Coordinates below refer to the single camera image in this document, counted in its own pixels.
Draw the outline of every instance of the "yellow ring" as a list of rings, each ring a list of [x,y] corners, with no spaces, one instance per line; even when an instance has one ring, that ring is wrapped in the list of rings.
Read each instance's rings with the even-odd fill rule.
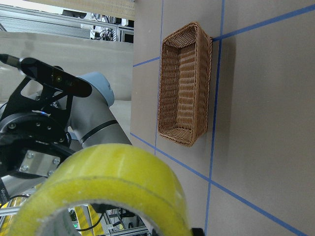
[[[8,235],[45,235],[44,225],[56,212],[93,202],[134,211],[160,236],[192,235],[173,171],[154,155],[123,144],[96,145],[69,157],[21,207]]]

